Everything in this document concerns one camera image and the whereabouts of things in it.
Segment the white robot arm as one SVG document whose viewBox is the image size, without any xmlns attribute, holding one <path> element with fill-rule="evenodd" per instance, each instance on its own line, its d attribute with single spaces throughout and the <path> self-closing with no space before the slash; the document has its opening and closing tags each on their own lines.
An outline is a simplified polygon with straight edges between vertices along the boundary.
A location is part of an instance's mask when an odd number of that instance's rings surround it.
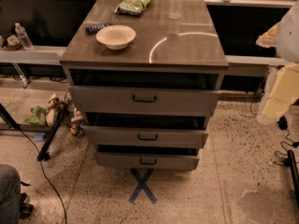
<svg viewBox="0 0 299 224">
<path fill-rule="evenodd" d="M 268 125 L 278 121 L 299 100 L 299 0 L 281 21 L 258 37 L 256 44 L 275 48 L 277 56 L 287 62 L 266 80 L 257 121 Z"/>
</svg>

